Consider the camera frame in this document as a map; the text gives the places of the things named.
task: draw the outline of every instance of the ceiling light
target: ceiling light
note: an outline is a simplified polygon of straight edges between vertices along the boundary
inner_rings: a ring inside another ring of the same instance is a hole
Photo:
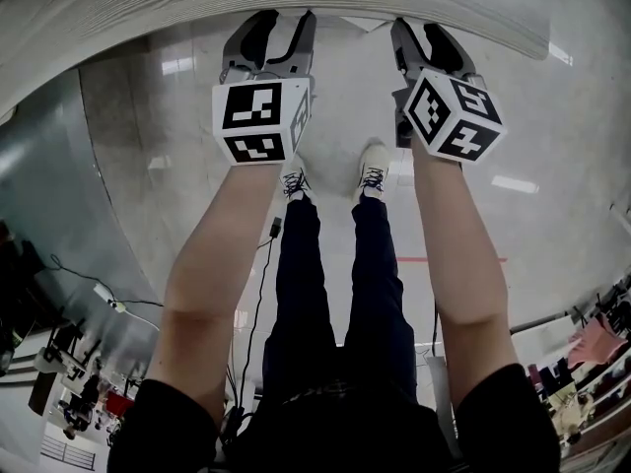
[[[554,45],[552,42],[550,42],[548,50],[550,51],[550,54],[552,54],[552,56],[560,59],[566,65],[572,66],[574,64],[574,58],[557,45]]]
[[[243,329],[247,326],[247,312],[243,310],[235,310],[235,329]]]
[[[504,187],[505,189],[513,189],[522,193],[535,193],[539,190],[539,186],[533,182],[527,182],[525,180],[517,180],[516,178],[504,177],[502,175],[495,175],[491,184],[498,187]]]
[[[191,68],[193,68],[193,58],[180,58],[173,61],[163,61],[162,75],[164,76],[177,72],[183,72],[184,70],[190,70]]]

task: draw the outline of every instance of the black shirt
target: black shirt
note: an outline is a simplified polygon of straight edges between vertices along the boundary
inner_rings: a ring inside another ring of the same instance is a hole
[[[109,472],[211,467],[217,430],[208,413],[163,383],[143,382],[109,455]],[[490,375],[456,412],[472,471],[558,472],[559,442],[524,369]],[[433,410],[395,387],[343,385],[265,405],[227,450],[233,471],[449,471],[454,465]]]

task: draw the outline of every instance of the railing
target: railing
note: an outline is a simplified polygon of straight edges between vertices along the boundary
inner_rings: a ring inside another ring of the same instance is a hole
[[[41,455],[78,468],[95,470],[95,455],[93,453],[48,436],[44,436],[41,442]]]

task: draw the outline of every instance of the cable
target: cable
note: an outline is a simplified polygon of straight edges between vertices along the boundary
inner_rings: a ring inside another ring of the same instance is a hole
[[[107,289],[107,291],[111,294],[111,296],[114,298],[114,300],[116,302],[119,302],[121,304],[153,304],[155,306],[164,306],[163,304],[159,304],[157,302],[150,302],[149,300],[119,300],[116,295],[114,294],[114,291],[111,289],[110,286],[108,286],[104,281],[102,281],[101,279],[99,279],[98,277],[92,277],[91,275],[85,275],[83,273],[80,273],[76,270],[73,270],[71,268],[68,268],[67,266],[64,266],[61,264],[61,260],[59,259],[59,257],[56,254],[50,254],[50,259],[52,260],[53,263],[55,263],[57,265],[56,268],[51,268],[50,266],[46,266],[43,265],[43,267],[46,270],[50,270],[51,272],[58,272],[63,270],[64,272],[68,272],[71,273],[73,275],[76,275],[77,277],[81,277],[82,279],[87,279],[87,280],[91,280],[93,282],[97,282],[98,284],[101,284],[104,288]]]
[[[58,272],[60,270],[63,270],[65,272],[72,273],[73,275],[76,275],[77,277],[81,277],[82,279],[92,280],[94,282],[97,282],[98,284],[101,284],[104,288],[106,288],[109,291],[109,293],[112,296],[114,296],[114,292],[111,290],[111,287],[108,286],[101,279],[97,277],[91,277],[90,275],[84,275],[83,273],[79,273],[75,270],[71,270],[70,268],[65,267],[64,265],[61,264],[61,260],[59,259],[59,257],[57,257],[56,254],[50,254],[50,259],[52,260],[53,263],[57,265],[57,268],[50,268],[49,266],[43,265],[44,268],[46,268],[47,270],[50,270],[51,272]]]
[[[236,373],[237,371],[235,370],[235,328],[234,328],[234,324],[233,324],[233,339],[230,342],[230,366],[229,368],[232,368],[232,373]]]
[[[252,330],[249,332],[249,341],[247,342],[247,355],[245,357],[245,366],[244,372],[241,377],[241,392],[239,395],[240,401],[244,400],[244,387],[245,387],[245,372],[247,371],[247,367],[249,366],[249,356],[252,350],[252,339],[254,337],[254,330],[256,329],[256,323],[258,322],[258,311],[260,310],[260,303],[263,301],[263,284],[265,284],[265,273],[267,272],[267,267],[269,266],[269,261],[272,257],[272,247],[274,246],[274,238],[272,238],[268,243],[264,243],[263,245],[269,245],[269,249],[267,250],[267,262],[265,266],[263,266],[263,275],[260,279],[260,287],[258,288],[258,303],[256,304],[256,312],[254,313],[254,325]]]
[[[434,300],[434,333],[432,334],[432,356],[436,357],[436,337],[438,336],[438,304]]]
[[[160,328],[156,324],[154,324],[153,322],[147,320],[146,318],[141,317],[140,315],[136,315],[135,313],[130,312],[128,309],[125,309],[124,313],[126,313],[127,315],[131,315],[132,317],[135,317],[138,320],[142,320],[143,322],[146,322],[147,324],[149,324],[151,327],[155,328],[156,331],[160,331]]]
[[[226,82],[226,77],[228,75],[228,71],[234,68],[235,70],[244,70],[246,72],[249,72],[253,77],[256,77],[257,75],[260,74],[268,74],[271,76],[274,76],[276,79],[287,79],[287,77],[283,77],[282,75],[277,74],[276,72],[272,72],[271,70],[252,70],[251,68],[245,66],[245,65],[239,65],[238,67],[228,67],[228,68],[224,68],[220,73],[219,73],[219,84],[224,84]]]
[[[237,386],[235,385],[235,380],[233,379],[232,372],[230,371],[230,367],[226,370],[226,375],[228,377],[228,383],[233,389],[233,395],[235,396],[235,406],[239,407],[239,396],[237,395]]]
[[[120,304],[154,304],[155,306],[164,307],[163,304],[157,302],[146,302],[144,300],[116,300]]]
[[[425,363],[421,363],[420,365],[416,365],[416,368],[419,367],[426,367],[427,366],[427,358],[425,356],[427,356],[427,353],[430,352],[430,349],[425,349],[423,352],[417,352],[416,349],[414,349],[414,352],[420,356],[423,356],[423,361],[425,361]]]

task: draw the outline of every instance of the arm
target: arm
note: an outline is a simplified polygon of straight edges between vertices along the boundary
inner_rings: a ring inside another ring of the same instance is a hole
[[[413,139],[414,177],[455,407],[498,369],[517,363],[508,292],[493,243],[459,166]]]
[[[175,260],[148,378],[223,416],[235,309],[276,189],[280,166],[233,167]]]

